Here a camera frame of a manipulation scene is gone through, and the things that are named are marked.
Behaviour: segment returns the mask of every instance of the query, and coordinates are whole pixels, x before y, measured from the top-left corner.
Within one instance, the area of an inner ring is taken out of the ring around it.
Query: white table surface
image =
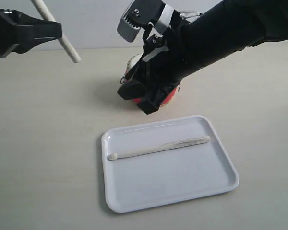
[[[183,80],[145,115],[116,94],[139,48],[0,59],[0,230],[288,230],[288,42]],[[119,215],[105,203],[101,136],[190,115],[211,120],[240,174],[230,193]]]

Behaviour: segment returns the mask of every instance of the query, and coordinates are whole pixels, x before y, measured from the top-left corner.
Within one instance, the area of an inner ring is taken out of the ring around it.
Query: white rod
[[[205,143],[208,143],[209,141],[210,141],[209,136],[205,136],[202,138],[193,138],[193,139],[188,139],[188,140],[180,140],[180,141],[166,143],[157,147],[137,149],[137,150],[135,149],[133,151],[122,152],[122,153],[113,153],[108,156],[108,160],[115,161],[117,159],[122,159],[122,158],[136,157],[136,156],[146,155],[146,154],[155,153],[155,152],[161,152],[161,151],[166,151],[166,150],[183,148],[187,146],[205,144]]]
[[[46,6],[46,4],[43,2],[43,0],[31,0],[39,14],[42,16],[44,20],[53,21],[55,22],[55,18],[51,14],[50,10]],[[75,48],[72,46],[72,44],[69,42],[65,34],[62,32],[62,38],[59,39],[60,44],[65,49],[68,56],[72,59],[74,63],[79,63],[81,61],[81,57],[75,50]]]

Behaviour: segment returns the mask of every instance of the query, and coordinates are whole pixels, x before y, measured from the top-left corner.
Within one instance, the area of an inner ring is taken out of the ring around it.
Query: white wall
[[[77,49],[141,46],[141,39],[130,44],[116,32],[124,10],[132,0],[44,0],[56,20],[63,24],[65,34]],[[220,0],[164,0],[175,9],[205,12]],[[20,10],[40,18],[30,0],[0,0],[0,8]],[[38,49],[61,49],[57,41]]]

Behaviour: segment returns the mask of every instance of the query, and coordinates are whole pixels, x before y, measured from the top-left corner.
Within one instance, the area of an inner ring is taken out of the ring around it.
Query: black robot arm
[[[153,27],[159,35],[149,37]],[[150,114],[184,77],[248,46],[288,40],[288,0],[223,0],[192,22],[160,0],[134,0],[118,33],[132,42],[141,28],[142,58],[118,94],[141,98]]]
[[[20,11],[0,10],[0,58],[23,54],[62,37],[61,24],[30,17]]]

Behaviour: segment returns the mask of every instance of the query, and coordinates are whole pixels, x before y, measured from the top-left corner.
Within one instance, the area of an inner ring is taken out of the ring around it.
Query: white tray
[[[205,135],[207,144],[109,161],[112,153]],[[102,137],[106,201],[125,213],[229,192],[239,183],[210,121],[191,116],[116,128]]]

